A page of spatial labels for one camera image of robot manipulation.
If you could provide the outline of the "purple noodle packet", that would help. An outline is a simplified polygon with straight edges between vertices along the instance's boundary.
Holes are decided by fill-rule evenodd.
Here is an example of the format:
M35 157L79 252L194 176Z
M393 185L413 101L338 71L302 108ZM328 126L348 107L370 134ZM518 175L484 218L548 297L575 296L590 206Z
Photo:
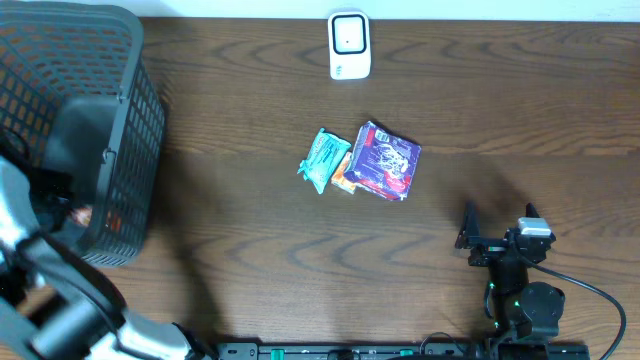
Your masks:
M344 177L389 201L404 201L415 175L421 146L369 121L360 127Z

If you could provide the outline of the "small orange tissue pack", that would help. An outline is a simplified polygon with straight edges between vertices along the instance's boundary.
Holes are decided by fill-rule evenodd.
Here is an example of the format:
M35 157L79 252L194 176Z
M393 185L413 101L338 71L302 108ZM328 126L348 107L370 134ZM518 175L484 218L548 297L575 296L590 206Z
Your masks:
M335 170L335 172L331 177L331 184L343 191L348 192L349 194L354 194L357 188L356 184L349 181L344 176L346 168L350 164L351 156L352 156L351 152L347 152L345 154L345 156L343 157L343 159L341 160L340 164L338 165L337 169Z

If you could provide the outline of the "teal wet wipes pack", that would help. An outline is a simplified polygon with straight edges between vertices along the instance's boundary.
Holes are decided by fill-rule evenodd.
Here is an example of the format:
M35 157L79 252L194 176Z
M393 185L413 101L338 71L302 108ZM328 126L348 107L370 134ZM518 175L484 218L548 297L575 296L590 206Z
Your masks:
M331 176L341 163L351 143L321 128L297 171L310 181L318 194L323 194Z

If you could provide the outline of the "orange snack bar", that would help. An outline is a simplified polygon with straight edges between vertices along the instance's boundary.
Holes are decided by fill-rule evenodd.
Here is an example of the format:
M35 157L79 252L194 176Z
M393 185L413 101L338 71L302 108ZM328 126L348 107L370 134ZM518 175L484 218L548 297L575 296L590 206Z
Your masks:
M85 206L75 208L70 213L71 221L74 225L86 230L91 227L93 218L93 207ZM119 214L113 211L108 211L102 220L98 223L102 227L106 227L109 231L117 232L122 227L122 218Z

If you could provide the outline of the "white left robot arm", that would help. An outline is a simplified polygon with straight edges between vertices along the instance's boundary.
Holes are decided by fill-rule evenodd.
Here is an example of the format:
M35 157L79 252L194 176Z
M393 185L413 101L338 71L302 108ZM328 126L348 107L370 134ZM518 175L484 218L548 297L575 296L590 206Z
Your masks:
M41 230L30 165L1 148L1 341L25 359L214 359L176 324L131 311L100 271Z

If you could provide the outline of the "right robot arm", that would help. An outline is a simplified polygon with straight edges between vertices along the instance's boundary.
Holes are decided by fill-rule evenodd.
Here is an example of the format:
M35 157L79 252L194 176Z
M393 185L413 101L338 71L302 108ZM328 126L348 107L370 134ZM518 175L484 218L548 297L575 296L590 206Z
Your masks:
M559 334L565 295L548 283L530 281L528 270L546 259L554 241L550 226L531 203L501 238L482 235L475 206L466 205L455 247L470 251L469 265L489 271L484 308L496 330L485 341L488 358L533 358L536 352L547 357L549 340Z

